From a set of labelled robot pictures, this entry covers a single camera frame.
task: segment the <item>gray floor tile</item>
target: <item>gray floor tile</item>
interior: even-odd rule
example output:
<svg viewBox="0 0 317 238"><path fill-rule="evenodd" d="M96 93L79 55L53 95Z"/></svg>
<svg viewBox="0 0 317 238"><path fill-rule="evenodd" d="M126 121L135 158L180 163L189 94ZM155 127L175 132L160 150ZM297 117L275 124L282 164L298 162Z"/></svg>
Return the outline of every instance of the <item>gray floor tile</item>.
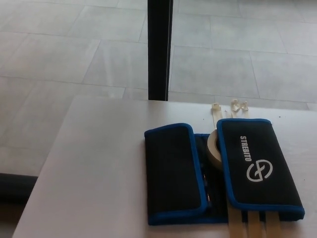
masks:
<svg viewBox="0 0 317 238"><path fill-rule="evenodd" d="M214 49L286 52L274 22L267 20L211 17L211 41Z"/></svg>
<svg viewBox="0 0 317 238"><path fill-rule="evenodd" d="M0 32L0 67L10 59L26 36L23 33Z"/></svg>
<svg viewBox="0 0 317 238"><path fill-rule="evenodd" d="M83 83L146 89L148 45L102 41Z"/></svg>
<svg viewBox="0 0 317 238"><path fill-rule="evenodd" d="M317 23L316 0L294 0L294 3L306 22Z"/></svg>
<svg viewBox="0 0 317 238"><path fill-rule="evenodd" d="M171 91L258 97L249 52L177 47Z"/></svg>
<svg viewBox="0 0 317 238"><path fill-rule="evenodd" d="M179 13L241 16L237 0L179 0Z"/></svg>
<svg viewBox="0 0 317 238"><path fill-rule="evenodd" d="M0 173L39 176L47 153L13 147L0 147Z"/></svg>
<svg viewBox="0 0 317 238"><path fill-rule="evenodd" d="M251 52L260 97L317 102L317 57Z"/></svg>
<svg viewBox="0 0 317 238"><path fill-rule="evenodd" d="M145 14L141 10L86 6L69 35L137 42Z"/></svg>
<svg viewBox="0 0 317 238"><path fill-rule="evenodd" d="M139 42L141 43L148 42L148 15L145 16Z"/></svg>
<svg viewBox="0 0 317 238"><path fill-rule="evenodd" d="M317 103L307 103L309 110L317 112Z"/></svg>
<svg viewBox="0 0 317 238"><path fill-rule="evenodd" d="M0 137L23 105L33 80L0 77Z"/></svg>
<svg viewBox="0 0 317 238"><path fill-rule="evenodd" d="M81 5L23 2L1 31L66 35L82 9Z"/></svg>
<svg viewBox="0 0 317 238"><path fill-rule="evenodd" d="M123 99L147 100L148 91L146 89L126 88Z"/></svg>
<svg viewBox="0 0 317 238"><path fill-rule="evenodd" d="M99 40L29 35L0 75L82 82Z"/></svg>
<svg viewBox="0 0 317 238"><path fill-rule="evenodd" d="M119 0L117 7L146 10L148 2L147 0Z"/></svg>
<svg viewBox="0 0 317 238"><path fill-rule="evenodd" d="M224 96L214 97L215 102L223 104L223 105L230 105L232 99L238 99L240 102L247 101L249 107L308 110L307 104L302 102L267 100L267 99L259 99L259 98L236 98L236 97L224 97Z"/></svg>
<svg viewBox="0 0 317 238"><path fill-rule="evenodd" d="M9 1L0 1L0 27L5 24L5 21L12 15L12 13L20 6L18 3L11 3Z"/></svg>
<svg viewBox="0 0 317 238"><path fill-rule="evenodd" d="M97 85L81 85L79 95L98 96L107 98L122 98L124 88L105 87Z"/></svg>
<svg viewBox="0 0 317 238"><path fill-rule="evenodd" d="M1 138L2 145L48 153L80 84L38 81Z"/></svg>
<svg viewBox="0 0 317 238"><path fill-rule="evenodd" d="M317 56L317 24L279 21L277 27L288 53Z"/></svg>
<svg viewBox="0 0 317 238"><path fill-rule="evenodd" d="M240 0L245 18L304 21L292 0Z"/></svg>
<svg viewBox="0 0 317 238"><path fill-rule="evenodd" d="M212 104L214 103L214 96L198 93L169 92L168 100L171 102Z"/></svg>
<svg viewBox="0 0 317 238"><path fill-rule="evenodd" d="M211 47L208 16L176 14L172 29L172 43L176 46Z"/></svg>

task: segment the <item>white table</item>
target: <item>white table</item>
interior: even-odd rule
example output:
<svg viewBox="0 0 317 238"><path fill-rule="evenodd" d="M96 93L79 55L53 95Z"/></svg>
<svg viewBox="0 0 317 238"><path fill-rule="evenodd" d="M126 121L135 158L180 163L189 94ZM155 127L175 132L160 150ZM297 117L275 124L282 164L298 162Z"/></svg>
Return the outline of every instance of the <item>white table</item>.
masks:
<svg viewBox="0 0 317 238"><path fill-rule="evenodd" d="M226 224L147 225L144 131L186 122L196 133L210 133L210 108L75 98L13 237L229 237ZM306 210L303 221L282 223L283 234L288 238L315 237L317 113L250 108L249 114L272 121Z"/></svg>

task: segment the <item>masking tape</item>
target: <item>masking tape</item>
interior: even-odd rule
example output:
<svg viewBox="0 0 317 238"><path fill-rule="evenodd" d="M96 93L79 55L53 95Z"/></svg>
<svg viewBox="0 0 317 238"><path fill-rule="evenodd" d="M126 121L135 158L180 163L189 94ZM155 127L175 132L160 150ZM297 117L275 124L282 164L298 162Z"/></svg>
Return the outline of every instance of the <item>masking tape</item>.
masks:
<svg viewBox="0 0 317 238"><path fill-rule="evenodd" d="M278 212L266 212L266 238L281 238L281 222L279 220Z"/></svg>
<svg viewBox="0 0 317 238"><path fill-rule="evenodd" d="M208 153L208 158L210 162L212 163L212 165L215 166L217 169L222 170L221 155L216 145L217 140L218 140L217 131L214 130L208 137L207 153Z"/></svg>

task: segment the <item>roll of tape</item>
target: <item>roll of tape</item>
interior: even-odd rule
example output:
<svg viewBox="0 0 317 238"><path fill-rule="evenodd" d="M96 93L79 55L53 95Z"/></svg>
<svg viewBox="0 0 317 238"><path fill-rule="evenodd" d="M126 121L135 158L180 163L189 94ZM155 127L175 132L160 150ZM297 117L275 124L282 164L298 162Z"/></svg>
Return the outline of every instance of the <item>roll of tape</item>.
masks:
<svg viewBox="0 0 317 238"><path fill-rule="evenodd" d="M208 158L209 161L215 166L217 169L222 170L222 162L221 155L217 148L217 130L214 130L208 137L207 147L208 147Z"/></svg>

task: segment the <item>black metal pole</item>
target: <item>black metal pole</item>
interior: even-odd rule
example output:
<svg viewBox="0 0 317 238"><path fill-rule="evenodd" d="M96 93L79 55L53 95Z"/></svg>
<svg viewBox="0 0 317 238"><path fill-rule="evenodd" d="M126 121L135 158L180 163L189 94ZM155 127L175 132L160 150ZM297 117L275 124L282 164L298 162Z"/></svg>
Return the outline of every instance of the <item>black metal pole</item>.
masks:
<svg viewBox="0 0 317 238"><path fill-rule="evenodd" d="M148 0L149 100L168 100L173 0Z"/></svg>

